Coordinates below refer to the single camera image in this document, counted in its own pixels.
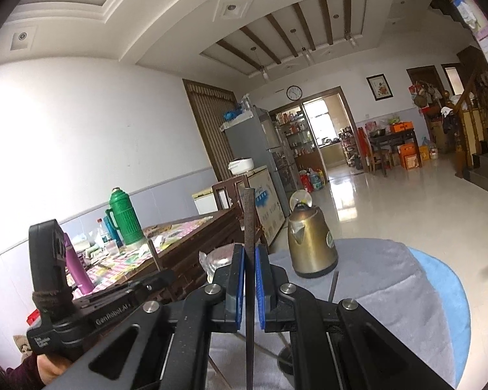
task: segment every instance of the wall clock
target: wall clock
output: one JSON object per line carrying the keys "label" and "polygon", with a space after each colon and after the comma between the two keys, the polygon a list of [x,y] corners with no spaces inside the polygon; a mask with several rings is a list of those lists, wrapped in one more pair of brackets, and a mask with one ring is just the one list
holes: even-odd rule
{"label": "wall clock", "polygon": [[296,85],[291,85],[286,91],[287,98],[292,101],[298,101],[302,98],[302,90]]}

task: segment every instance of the pink thermos bottle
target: pink thermos bottle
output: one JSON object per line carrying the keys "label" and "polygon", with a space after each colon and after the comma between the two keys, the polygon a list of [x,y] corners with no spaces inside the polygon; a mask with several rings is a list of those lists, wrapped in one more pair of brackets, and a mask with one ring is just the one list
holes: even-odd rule
{"label": "pink thermos bottle", "polygon": [[71,274],[74,282],[77,284],[79,291],[86,295],[87,293],[92,292],[94,290],[94,285],[90,280],[85,268],[83,267],[81,261],[74,250],[74,246],[72,246],[72,242],[69,239],[69,235],[64,233],[65,236],[65,257],[67,261],[67,269]]}

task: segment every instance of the orange box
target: orange box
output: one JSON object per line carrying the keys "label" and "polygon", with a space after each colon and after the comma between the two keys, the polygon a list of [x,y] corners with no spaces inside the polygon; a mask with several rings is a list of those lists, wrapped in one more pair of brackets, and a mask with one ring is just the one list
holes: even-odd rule
{"label": "orange box", "polygon": [[414,129],[412,122],[401,122],[390,125],[390,130],[392,132],[401,132],[402,130]]}
{"label": "orange box", "polygon": [[416,155],[416,147],[413,143],[405,143],[398,146],[398,152],[400,154],[401,165],[406,168],[405,157],[409,155]]}
{"label": "orange box", "polygon": [[414,154],[414,155],[407,155],[405,157],[405,163],[403,164],[403,166],[407,170],[412,170],[413,168],[419,167],[419,163],[417,161],[417,155],[416,154]]}
{"label": "orange box", "polygon": [[428,151],[428,147],[426,145],[419,147],[419,153],[421,155],[421,161],[430,159],[430,152]]}
{"label": "orange box", "polygon": [[416,146],[413,143],[406,143],[398,147],[398,151],[402,156],[416,155]]}

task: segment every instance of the blue round stool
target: blue round stool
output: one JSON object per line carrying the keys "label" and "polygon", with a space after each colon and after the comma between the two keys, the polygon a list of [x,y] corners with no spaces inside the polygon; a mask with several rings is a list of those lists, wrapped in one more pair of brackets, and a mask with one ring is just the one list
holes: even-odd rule
{"label": "blue round stool", "polygon": [[470,308],[461,280],[444,262],[409,247],[421,264],[428,281],[439,293],[452,339],[455,362],[455,384],[458,386],[465,370],[470,349]]}

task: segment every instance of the human hand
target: human hand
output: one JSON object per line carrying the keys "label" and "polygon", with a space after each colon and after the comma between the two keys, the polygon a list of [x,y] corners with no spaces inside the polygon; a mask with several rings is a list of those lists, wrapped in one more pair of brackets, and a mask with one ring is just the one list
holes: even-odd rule
{"label": "human hand", "polygon": [[38,355],[36,364],[42,382],[48,385],[63,374],[72,362],[59,355]]}

